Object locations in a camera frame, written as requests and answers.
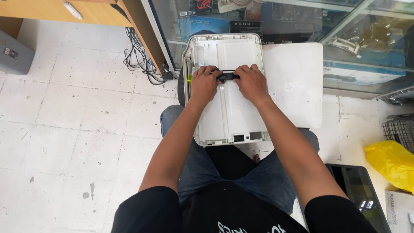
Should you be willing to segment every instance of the white tile floor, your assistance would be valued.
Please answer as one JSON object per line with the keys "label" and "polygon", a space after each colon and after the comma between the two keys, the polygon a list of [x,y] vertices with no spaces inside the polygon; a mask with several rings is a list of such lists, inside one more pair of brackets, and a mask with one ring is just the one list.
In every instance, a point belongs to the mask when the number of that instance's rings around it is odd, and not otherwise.
{"label": "white tile floor", "polygon": [[[26,76],[0,73],[2,232],[110,232],[161,139],[159,115],[178,104],[176,81],[153,86],[123,64],[123,27],[25,19],[18,38],[36,49]],[[312,129],[327,163],[365,166],[384,207],[387,182],[364,158],[386,115],[413,111],[325,95]],[[266,156],[271,143],[243,151]],[[293,217],[303,221],[297,205]]]}

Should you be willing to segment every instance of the glass shelf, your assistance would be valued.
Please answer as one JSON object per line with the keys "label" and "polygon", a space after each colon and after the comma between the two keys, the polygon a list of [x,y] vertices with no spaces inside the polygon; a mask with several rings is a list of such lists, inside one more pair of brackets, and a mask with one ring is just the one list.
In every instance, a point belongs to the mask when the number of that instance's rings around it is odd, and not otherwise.
{"label": "glass shelf", "polygon": [[149,1],[176,70],[192,35],[256,32],[262,44],[322,43],[324,87],[383,95],[414,85],[414,3],[270,0],[240,8],[227,0]]}

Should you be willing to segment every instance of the man's right hand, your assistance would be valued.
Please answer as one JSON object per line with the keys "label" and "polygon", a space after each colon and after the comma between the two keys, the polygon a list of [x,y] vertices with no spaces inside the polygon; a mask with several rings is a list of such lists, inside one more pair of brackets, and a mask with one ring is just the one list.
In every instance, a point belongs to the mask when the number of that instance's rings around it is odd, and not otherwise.
{"label": "man's right hand", "polygon": [[266,78],[256,64],[253,64],[250,68],[247,65],[239,66],[233,74],[240,76],[240,79],[235,78],[233,81],[237,83],[243,96],[254,105],[263,98],[269,97]]}

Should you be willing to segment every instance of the black scanner part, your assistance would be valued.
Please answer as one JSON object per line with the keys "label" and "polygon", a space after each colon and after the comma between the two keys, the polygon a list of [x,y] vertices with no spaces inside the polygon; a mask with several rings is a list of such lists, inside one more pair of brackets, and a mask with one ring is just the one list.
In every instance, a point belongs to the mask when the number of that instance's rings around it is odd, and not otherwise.
{"label": "black scanner part", "polygon": [[224,70],[223,73],[216,78],[216,81],[221,81],[221,83],[225,83],[227,80],[233,80],[235,78],[240,79],[240,76],[233,74],[233,71],[234,70]]}

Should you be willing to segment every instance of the jeans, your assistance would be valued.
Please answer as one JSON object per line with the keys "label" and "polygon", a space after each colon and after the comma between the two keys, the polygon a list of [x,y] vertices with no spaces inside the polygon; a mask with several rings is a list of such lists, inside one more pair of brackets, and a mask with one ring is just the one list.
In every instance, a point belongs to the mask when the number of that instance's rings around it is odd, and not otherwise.
{"label": "jeans", "polygon": [[[162,112],[160,120],[163,137],[183,109],[183,106],[173,105]],[[307,129],[299,130],[315,150],[319,151],[316,135]],[[220,176],[206,150],[192,139],[187,159],[178,180],[180,205],[200,188],[220,181],[227,180]],[[257,198],[275,205],[289,215],[292,214],[293,204],[297,196],[296,190],[274,150],[247,175],[231,181],[254,194]]]}

